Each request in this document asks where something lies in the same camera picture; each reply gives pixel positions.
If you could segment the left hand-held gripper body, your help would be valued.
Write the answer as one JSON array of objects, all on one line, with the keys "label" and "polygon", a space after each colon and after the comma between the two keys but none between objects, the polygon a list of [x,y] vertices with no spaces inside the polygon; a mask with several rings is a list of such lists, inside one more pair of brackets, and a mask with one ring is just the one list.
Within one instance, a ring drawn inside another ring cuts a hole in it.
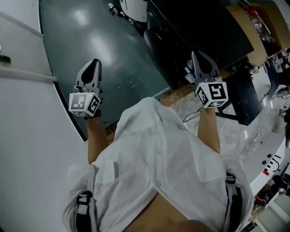
[{"label": "left hand-held gripper body", "polygon": [[80,81],[77,81],[73,93],[69,95],[68,109],[72,114],[84,117],[86,120],[101,116],[99,105],[102,103],[102,98],[99,97],[99,94],[102,93],[102,89],[99,87],[99,83],[90,87],[88,84],[81,84]]}]

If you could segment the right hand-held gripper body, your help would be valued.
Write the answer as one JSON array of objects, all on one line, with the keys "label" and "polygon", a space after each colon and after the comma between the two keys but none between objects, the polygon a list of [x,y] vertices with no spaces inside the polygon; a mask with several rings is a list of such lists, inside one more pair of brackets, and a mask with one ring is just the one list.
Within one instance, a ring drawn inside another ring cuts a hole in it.
[{"label": "right hand-held gripper body", "polygon": [[227,84],[219,73],[196,73],[195,94],[203,108],[221,107],[228,101]]}]

